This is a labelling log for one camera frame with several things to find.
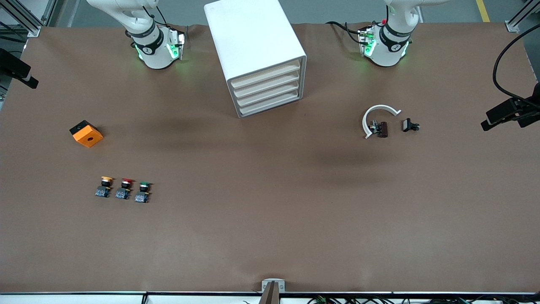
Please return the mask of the yellow push button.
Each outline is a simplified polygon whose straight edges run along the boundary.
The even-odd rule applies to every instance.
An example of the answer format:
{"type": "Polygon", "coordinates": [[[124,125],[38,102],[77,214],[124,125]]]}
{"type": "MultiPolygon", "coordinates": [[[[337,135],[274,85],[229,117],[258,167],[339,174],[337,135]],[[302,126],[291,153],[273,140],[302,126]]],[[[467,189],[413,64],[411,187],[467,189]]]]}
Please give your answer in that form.
{"type": "Polygon", "coordinates": [[[95,196],[100,198],[108,198],[112,186],[113,178],[108,176],[102,176],[100,186],[96,188],[95,196]]]}

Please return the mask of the yellow floor tape strip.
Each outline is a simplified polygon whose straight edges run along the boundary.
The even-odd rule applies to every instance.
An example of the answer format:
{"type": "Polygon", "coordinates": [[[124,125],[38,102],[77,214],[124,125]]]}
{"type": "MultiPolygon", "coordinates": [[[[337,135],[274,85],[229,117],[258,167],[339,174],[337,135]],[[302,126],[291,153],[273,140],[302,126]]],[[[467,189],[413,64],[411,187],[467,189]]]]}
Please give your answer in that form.
{"type": "Polygon", "coordinates": [[[484,0],[475,0],[482,22],[490,22],[484,0]]]}

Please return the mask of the white drawer cabinet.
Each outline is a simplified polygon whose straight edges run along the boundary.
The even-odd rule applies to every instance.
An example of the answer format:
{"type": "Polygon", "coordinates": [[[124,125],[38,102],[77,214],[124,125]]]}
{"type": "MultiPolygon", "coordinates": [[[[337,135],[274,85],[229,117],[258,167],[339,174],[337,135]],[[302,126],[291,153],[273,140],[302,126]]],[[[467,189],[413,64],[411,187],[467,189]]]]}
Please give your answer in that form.
{"type": "Polygon", "coordinates": [[[204,12],[236,112],[232,79],[294,60],[303,97],[307,55],[278,0],[218,0],[204,12]]]}

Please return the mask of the green push button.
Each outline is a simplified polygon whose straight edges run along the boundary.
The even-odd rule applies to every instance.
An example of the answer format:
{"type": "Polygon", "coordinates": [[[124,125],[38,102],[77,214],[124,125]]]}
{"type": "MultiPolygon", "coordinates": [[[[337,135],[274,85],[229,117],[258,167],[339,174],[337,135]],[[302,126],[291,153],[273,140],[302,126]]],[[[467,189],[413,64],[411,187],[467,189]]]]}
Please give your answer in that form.
{"type": "Polygon", "coordinates": [[[139,191],[134,196],[134,200],[137,203],[146,204],[150,199],[150,188],[152,183],[140,182],[139,191]]]}

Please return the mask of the red push button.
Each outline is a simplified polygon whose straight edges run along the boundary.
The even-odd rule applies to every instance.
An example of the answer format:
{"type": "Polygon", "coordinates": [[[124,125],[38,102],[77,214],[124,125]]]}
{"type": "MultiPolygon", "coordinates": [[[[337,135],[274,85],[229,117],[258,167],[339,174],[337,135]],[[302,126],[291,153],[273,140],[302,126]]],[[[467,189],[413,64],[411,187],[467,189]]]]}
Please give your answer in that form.
{"type": "Polygon", "coordinates": [[[128,178],[122,178],[120,188],[116,190],[114,195],[116,198],[127,200],[130,196],[133,180],[128,178]]]}

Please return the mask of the orange box with hole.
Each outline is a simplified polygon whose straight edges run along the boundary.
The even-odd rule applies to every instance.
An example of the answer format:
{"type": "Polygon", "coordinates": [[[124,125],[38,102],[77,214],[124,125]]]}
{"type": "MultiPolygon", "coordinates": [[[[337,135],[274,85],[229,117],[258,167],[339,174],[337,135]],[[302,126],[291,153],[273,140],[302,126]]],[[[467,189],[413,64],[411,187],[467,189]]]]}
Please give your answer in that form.
{"type": "Polygon", "coordinates": [[[87,120],[70,128],[69,132],[76,142],[87,148],[93,147],[104,138],[103,134],[87,120]]]}

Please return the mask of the brown table mat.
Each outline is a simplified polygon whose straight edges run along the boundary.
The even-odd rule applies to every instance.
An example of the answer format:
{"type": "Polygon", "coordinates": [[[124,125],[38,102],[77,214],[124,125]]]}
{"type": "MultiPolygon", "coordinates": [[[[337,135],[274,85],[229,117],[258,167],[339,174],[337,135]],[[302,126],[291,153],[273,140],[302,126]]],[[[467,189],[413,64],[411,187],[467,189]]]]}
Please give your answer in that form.
{"type": "Polygon", "coordinates": [[[540,122],[482,131],[506,96],[498,23],[421,24],[380,68],[294,30],[302,100],[239,119],[207,26],[153,71],[119,28],[45,28],[0,111],[0,292],[539,292],[540,122]],[[365,139],[362,117],[386,122],[365,139]],[[417,132],[402,131],[411,118],[417,132]],[[87,148],[83,120],[104,138],[87,148]],[[102,176],[108,198],[95,196],[102,176]],[[133,180],[127,200],[115,197],[133,180]],[[140,182],[150,199],[137,203],[140,182]]]}

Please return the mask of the white curved plastic piece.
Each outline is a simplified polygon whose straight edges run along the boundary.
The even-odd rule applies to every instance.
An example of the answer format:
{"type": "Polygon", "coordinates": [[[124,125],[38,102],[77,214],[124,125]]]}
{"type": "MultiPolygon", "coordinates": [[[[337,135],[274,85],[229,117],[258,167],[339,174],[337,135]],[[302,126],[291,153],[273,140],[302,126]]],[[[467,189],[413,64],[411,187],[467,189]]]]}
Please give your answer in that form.
{"type": "Polygon", "coordinates": [[[370,136],[372,136],[374,134],[372,132],[372,129],[370,129],[370,127],[367,124],[367,117],[372,111],[376,111],[376,110],[384,110],[384,111],[390,112],[394,116],[397,116],[402,112],[402,110],[396,110],[393,107],[388,106],[388,105],[384,105],[384,104],[374,105],[374,106],[371,106],[370,108],[368,108],[364,112],[363,117],[362,117],[362,121],[361,121],[362,128],[363,128],[363,131],[365,133],[365,137],[364,137],[365,139],[368,139],[370,136]]]}

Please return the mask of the aluminium frame post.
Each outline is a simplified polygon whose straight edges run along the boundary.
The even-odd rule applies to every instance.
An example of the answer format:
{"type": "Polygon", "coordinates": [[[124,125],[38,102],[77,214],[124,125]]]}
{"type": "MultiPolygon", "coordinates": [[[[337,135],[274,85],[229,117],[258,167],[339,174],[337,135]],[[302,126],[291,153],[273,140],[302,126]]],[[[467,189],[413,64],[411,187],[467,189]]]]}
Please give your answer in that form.
{"type": "Polygon", "coordinates": [[[58,0],[0,0],[0,25],[38,37],[41,27],[50,25],[57,3],[58,0]]]}
{"type": "Polygon", "coordinates": [[[510,33],[518,33],[519,25],[533,13],[540,12],[540,0],[523,0],[524,5],[509,20],[505,20],[505,26],[510,33]]]}

